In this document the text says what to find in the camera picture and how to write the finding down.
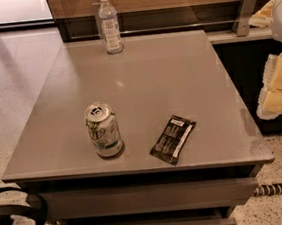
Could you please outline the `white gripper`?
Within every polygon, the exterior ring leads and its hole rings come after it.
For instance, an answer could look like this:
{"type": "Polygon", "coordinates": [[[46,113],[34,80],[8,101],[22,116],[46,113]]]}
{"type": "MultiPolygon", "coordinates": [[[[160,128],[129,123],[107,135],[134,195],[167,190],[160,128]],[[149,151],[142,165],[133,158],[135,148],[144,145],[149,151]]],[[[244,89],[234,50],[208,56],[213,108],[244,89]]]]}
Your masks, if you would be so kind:
{"type": "MultiPolygon", "coordinates": [[[[248,24],[258,28],[271,26],[273,38],[282,42],[282,0],[269,0],[250,17],[248,24]]],[[[282,52],[268,57],[263,73],[256,111],[260,119],[273,120],[282,115],[282,52]]]]}

